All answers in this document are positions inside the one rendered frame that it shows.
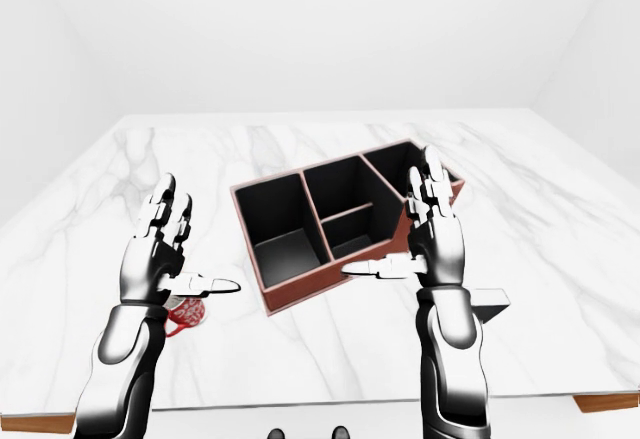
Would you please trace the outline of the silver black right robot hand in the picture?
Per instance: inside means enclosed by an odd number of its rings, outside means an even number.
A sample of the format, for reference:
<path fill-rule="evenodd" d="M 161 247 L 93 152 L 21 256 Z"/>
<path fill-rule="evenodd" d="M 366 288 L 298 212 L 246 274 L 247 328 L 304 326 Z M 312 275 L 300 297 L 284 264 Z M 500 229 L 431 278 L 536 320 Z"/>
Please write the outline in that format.
<path fill-rule="evenodd" d="M 460 286 L 465 247 L 461 223 L 451 206 L 453 189 L 435 147 L 421 150 L 418 166 L 407 175 L 406 216 L 412 221 L 407 253 L 348 263 L 341 273 L 376 279 L 418 278 L 424 287 Z"/>

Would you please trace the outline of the red white patterned mug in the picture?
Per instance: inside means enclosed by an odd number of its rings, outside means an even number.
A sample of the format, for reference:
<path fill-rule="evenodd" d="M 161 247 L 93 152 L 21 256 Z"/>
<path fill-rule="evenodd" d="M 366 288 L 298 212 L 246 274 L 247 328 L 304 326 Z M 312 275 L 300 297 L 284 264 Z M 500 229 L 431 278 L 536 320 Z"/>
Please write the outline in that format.
<path fill-rule="evenodd" d="M 172 337 L 187 328 L 200 325 L 206 318 L 203 300 L 197 297 L 170 296 L 164 304 L 168 311 L 165 321 L 166 336 Z"/>

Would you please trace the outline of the grey white book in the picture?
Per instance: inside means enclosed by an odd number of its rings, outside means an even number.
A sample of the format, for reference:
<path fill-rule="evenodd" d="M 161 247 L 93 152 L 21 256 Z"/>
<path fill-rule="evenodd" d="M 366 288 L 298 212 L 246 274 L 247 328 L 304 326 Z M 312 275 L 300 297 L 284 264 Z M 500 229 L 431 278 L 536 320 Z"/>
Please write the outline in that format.
<path fill-rule="evenodd" d="M 510 306 L 503 289 L 472 289 L 470 301 L 473 313 L 481 323 L 486 323 Z"/>

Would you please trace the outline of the red-brown desk caddy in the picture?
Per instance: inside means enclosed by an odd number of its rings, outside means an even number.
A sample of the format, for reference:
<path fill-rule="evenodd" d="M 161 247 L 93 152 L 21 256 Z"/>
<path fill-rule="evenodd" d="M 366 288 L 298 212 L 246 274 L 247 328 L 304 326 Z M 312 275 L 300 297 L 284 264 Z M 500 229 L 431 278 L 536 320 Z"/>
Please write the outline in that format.
<path fill-rule="evenodd" d="M 344 264 L 405 252 L 411 140 L 232 187 L 268 314 L 343 282 Z"/>

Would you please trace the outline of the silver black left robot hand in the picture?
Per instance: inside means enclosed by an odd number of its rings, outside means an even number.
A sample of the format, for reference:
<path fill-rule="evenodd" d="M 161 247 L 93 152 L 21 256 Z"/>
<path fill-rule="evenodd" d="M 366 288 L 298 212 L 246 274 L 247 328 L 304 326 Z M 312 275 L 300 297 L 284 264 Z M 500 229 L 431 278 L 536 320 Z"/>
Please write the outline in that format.
<path fill-rule="evenodd" d="M 176 192 L 176 180 L 162 175 L 140 209 L 120 270 L 123 303 L 163 305 L 169 296 L 204 298 L 230 294 L 241 286 L 230 279 L 207 278 L 183 270 L 183 243 L 191 227 L 192 198 Z"/>

